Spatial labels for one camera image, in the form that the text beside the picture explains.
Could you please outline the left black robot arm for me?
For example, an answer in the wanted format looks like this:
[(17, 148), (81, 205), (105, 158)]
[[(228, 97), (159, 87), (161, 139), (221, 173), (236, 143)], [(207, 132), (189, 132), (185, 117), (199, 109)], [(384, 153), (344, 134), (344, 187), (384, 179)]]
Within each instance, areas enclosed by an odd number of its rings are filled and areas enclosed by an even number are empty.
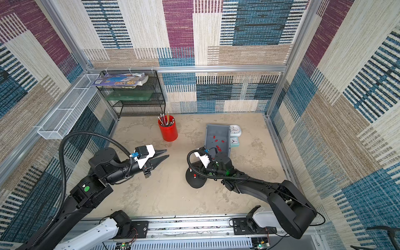
[(143, 172), (146, 177), (151, 170), (168, 158), (166, 150), (155, 150), (153, 146), (142, 146), (134, 153), (138, 159), (121, 161), (113, 148), (104, 148), (89, 160), (90, 170), (65, 199), (55, 222), (43, 236), (40, 232), (24, 243), (20, 250), (52, 250), (70, 230), (105, 198), (113, 192), (112, 185), (122, 183), (134, 175)]

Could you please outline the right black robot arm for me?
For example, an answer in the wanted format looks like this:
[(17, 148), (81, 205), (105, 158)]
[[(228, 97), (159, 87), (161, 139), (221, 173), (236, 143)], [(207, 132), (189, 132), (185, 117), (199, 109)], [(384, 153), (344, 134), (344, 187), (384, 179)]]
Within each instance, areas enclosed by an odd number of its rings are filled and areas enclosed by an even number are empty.
[(288, 180), (275, 183), (252, 178), (235, 169), (227, 154), (195, 153), (195, 156), (202, 164), (199, 172), (203, 178), (220, 180), (229, 191), (268, 203), (281, 228), (295, 239), (303, 236), (318, 215), (303, 193)]

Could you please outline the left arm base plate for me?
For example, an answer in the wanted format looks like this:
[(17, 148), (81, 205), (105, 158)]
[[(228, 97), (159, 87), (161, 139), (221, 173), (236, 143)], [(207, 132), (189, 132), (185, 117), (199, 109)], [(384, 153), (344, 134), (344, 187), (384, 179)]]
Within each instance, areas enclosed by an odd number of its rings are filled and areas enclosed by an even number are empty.
[(119, 239), (144, 239), (147, 236), (149, 221), (132, 221), (119, 228), (112, 240)]

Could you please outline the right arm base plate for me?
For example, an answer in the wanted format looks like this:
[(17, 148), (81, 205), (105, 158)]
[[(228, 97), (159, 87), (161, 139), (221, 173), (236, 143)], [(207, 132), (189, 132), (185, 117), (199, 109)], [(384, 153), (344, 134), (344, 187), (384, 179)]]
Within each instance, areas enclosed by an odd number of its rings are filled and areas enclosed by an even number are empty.
[(228, 222), (233, 228), (234, 235), (250, 235), (250, 234), (275, 234), (276, 227), (260, 227), (253, 219), (231, 218)]

